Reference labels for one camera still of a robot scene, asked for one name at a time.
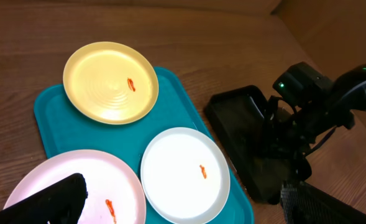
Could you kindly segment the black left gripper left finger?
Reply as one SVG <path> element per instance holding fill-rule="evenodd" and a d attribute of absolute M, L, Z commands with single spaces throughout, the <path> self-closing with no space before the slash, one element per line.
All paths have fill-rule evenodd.
<path fill-rule="evenodd" d="M 75 173 L 0 211 L 0 224 L 77 224 L 87 197 L 85 178 Z"/>

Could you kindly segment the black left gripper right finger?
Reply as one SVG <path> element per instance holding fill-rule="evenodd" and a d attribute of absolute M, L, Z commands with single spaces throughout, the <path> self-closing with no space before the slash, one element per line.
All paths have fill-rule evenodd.
<path fill-rule="evenodd" d="M 287 224 L 366 224 L 366 214 L 302 181 L 285 181 L 280 205 Z"/>

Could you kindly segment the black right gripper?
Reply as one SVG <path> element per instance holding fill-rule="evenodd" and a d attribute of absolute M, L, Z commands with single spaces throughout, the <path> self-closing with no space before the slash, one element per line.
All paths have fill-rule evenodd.
<path fill-rule="evenodd" d="M 271 96 L 264 111 L 264 157 L 304 159 L 336 128 L 351 129 L 355 125 L 350 110 L 327 105 L 332 87 L 332 80 L 305 62 L 290 66 L 278 77 L 273 88 L 280 95 Z"/>

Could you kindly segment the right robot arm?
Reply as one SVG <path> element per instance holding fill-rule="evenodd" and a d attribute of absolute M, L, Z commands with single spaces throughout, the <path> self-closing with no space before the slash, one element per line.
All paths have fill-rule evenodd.
<path fill-rule="evenodd" d="M 353 110 L 366 111 L 366 64 L 332 81 L 305 62 L 290 66 L 273 84 L 264 111 L 258 154 L 303 159 L 338 127 L 351 129 Z"/>

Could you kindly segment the black water tray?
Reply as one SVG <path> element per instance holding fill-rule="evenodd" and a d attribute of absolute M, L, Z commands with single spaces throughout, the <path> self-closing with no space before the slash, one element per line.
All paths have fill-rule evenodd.
<path fill-rule="evenodd" d="M 245 191 L 253 201 L 276 205 L 285 180 L 308 179 L 307 159 L 260 155 L 265 146 L 278 143 L 263 131 L 267 99 L 254 85 L 213 95 L 204 113 L 227 152 Z"/>

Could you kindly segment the teal plastic tray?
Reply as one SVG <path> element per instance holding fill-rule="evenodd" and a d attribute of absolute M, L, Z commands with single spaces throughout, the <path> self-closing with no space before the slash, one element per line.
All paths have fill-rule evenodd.
<path fill-rule="evenodd" d="M 209 136 L 178 77 L 162 67 L 155 68 L 155 72 L 159 83 L 157 102 L 149 114 L 130 124 L 111 125 L 88 118 L 72 105 L 63 85 L 41 92 L 34 103 L 34 115 L 47 157 L 96 149 L 122 159 L 138 174 L 145 148 L 162 131 L 186 127 Z"/>

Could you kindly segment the pink white plate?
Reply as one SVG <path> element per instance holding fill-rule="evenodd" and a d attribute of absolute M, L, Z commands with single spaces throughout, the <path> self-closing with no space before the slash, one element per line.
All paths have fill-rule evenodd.
<path fill-rule="evenodd" d="M 83 175 L 88 192 L 79 224 L 145 223 L 145 195 L 135 172 L 116 156 L 89 149 L 64 152 L 35 167 L 18 183 L 4 207 L 74 173 Z"/>

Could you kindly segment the green rimmed plate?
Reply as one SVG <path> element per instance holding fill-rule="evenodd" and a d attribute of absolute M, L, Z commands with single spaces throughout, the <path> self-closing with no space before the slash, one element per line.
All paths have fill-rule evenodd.
<path fill-rule="evenodd" d="M 155 106 L 155 69 L 138 51 L 115 42 L 94 42 L 75 51 L 63 69 L 63 86 L 73 106 L 105 124 L 129 124 Z"/>

